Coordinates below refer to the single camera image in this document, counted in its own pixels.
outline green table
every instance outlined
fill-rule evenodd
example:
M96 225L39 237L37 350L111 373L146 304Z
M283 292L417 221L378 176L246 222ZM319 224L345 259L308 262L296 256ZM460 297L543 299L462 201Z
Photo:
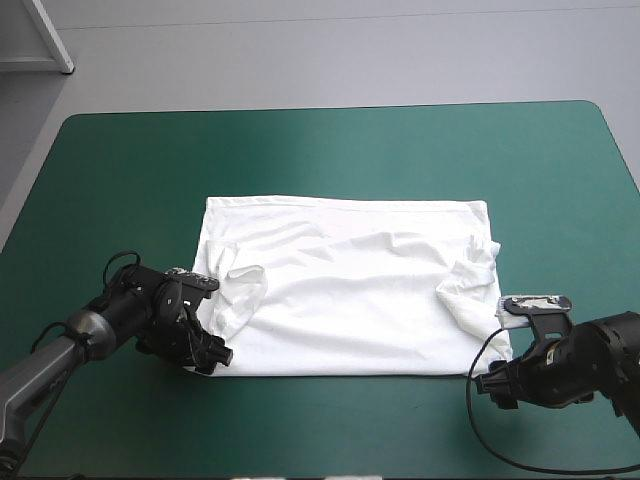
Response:
M568 295L573 317L640 310L640 202L593 104L79 115L63 125L0 256L0 367L100 289L115 251L189 267L205 197L484 199L504 292ZM516 351L530 341L514 335ZM460 378L200 378L126 345L68 385L23 473L526 476L467 424ZM522 461L635 463L602 399L499 411Z

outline black cable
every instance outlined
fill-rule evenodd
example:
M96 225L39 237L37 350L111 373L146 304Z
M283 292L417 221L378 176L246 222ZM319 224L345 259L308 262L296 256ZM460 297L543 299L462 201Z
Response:
M485 342L482 344L480 351L476 355L476 358L471 363L471 368L469 369L469 376L467 377L467 382L466 382L467 415L469 417L469 423L471 424L473 433L475 433L476 437L478 438L478 441L482 444L482 446L497 459L502 460L503 462L511 465L512 467L520 468L522 470L527 470L529 472L550 473L552 475L613 475L613 474L629 473L629 472L634 472L636 470L640 470L640 464L629 465L628 467L599 468L594 470L563 470L559 468L535 467L532 465L527 465L525 463L516 462L515 460L512 460L509 457L506 457L505 455L501 454L500 452L495 450L491 445L489 445L487 440L480 433L480 429L478 428L478 425L476 424L476 420L473 416L473 409L472 409L472 403L471 403L471 380L472 380L473 370L475 369L476 364L478 363L478 360L480 360L480 357L489 346L489 343L491 342L491 340L493 340L493 338L496 335L498 335L503 331L504 329L500 328L495 332L493 332L491 335L489 335L489 337L487 337Z
M51 398L51 401L47 405L47 408L45 409L45 411L42 413L40 420L38 420L36 428L33 430L33 433L29 437L29 441L25 445L24 450L22 450L18 463L16 464L16 467L13 469L13 471L8 477L9 480L15 480L18 477L18 472L20 471L20 468L22 468L22 465L27 460L27 456L29 455L31 448L33 448L33 444L36 442L36 439L38 438L40 431L44 427L45 422L49 418L49 415L51 415L51 412L53 411L53 407L55 407L58 399L60 398L60 395L62 394L62 391L64 390L64 387L67 384L69 377L71 376L71 373L72 373L71 370L67 370L62 375L61 380L58 380L59 384L54 389L53 397Z
M44 339L44 337L47 335L47 333L49 333L49 330L51 330L52 328L55 327L62 327L66 330L69 329L69 325L67 325L64 322L53 322L50 323L49 325L47 325L46 327L44 327L44 330L42 330L42 333L38 336L38 338L36 338L36 341L33 342L33 344L31 345L31 350L29 351L29 353L33 353L36 351L36 348L38 348L38 344Z
M122 257L126 257L129 255L133 255L136 257L136 262L135 264L131 264L131 265L135 265L136 267L140 266L140 254L138 252L136 252L135 250L123 250L122 252L118 252L116 253L113 257L111 257L108 261L107 264L104 266L104 270L102 271L102 285L103 287L107 287L107 274L109 273L109 267L111 266L111 264L113 262L115 262L117 259L122 258Z

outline wrinkled fabric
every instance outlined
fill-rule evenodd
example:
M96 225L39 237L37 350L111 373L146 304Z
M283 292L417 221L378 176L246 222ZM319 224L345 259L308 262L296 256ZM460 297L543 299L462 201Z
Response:
M207 200L198 310L234 350L215 375L466 374L499 328L483 201ZM510 359L497 336L476 372Z

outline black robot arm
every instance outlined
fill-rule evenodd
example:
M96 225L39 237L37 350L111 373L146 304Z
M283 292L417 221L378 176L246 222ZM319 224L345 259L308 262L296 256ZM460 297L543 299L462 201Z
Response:
M504 297L504 328L530 326L534 341L520 357L493 362L478 375L478 393L500 408L518 401L549 408L593 399L601 392L640 435L640 315L620 315L573 325L563 296Z
M203 298L218 281L183 269L165 273L140 265L135 255L105 288L63 325L65 333L0 374L0 471L14 471L26 446L25 422L51 392L78 367L102 360L132 337L136 348L203 374L229 365L224 340L205 332L196 317Z

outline gray floor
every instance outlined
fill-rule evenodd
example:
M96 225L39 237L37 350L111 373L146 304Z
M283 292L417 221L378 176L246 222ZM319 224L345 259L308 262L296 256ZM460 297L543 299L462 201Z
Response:
M45 6L77 69L0 76L0 246L75 113L584 99L640 183L640 1Z

